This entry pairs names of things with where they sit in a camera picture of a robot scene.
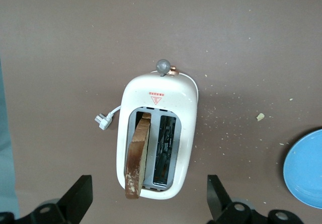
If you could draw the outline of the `blue plate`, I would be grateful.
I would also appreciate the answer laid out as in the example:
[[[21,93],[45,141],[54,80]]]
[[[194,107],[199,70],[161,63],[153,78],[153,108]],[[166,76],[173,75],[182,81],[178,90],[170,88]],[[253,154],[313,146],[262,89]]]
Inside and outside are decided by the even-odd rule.
[[[296,199],[322,209],[322,129],[303,136],[292,146],[284,161],[283,177]]]

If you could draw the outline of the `cream white toaster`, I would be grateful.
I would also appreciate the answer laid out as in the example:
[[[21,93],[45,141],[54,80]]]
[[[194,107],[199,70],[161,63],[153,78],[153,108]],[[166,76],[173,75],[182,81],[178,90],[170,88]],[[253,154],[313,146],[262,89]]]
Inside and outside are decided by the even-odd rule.
[[[167,60],[126,86],[120,107],[116,170],[125,190],[129,145],[143,113],[151,114],[146,168],[140,197],[164,200],[181,190],[196,127],[198,87]]]

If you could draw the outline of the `brown bread slice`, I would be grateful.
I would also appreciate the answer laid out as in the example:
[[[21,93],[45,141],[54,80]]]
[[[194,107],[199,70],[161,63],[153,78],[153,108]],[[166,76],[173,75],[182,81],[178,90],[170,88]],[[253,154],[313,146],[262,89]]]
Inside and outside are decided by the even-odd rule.
[[[129,145],[125,166],[125,196],[138,199],[143,187],[151,114],[143,113]]]

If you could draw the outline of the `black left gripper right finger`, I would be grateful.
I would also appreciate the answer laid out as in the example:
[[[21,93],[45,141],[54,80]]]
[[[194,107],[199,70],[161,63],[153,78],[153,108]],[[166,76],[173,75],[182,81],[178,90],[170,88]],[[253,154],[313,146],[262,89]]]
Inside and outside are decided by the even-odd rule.
[[[217,175],[207,176],[208,224],[262,224],[262,217],[245,200],[231,199]]]

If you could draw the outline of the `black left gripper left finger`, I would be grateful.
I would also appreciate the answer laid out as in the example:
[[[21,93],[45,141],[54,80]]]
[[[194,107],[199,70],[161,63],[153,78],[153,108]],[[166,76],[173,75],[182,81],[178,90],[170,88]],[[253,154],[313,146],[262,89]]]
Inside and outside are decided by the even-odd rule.
[[[92,177],[82,175],[57,203],[39,206],[16,224],[80,224],[92,202]]]

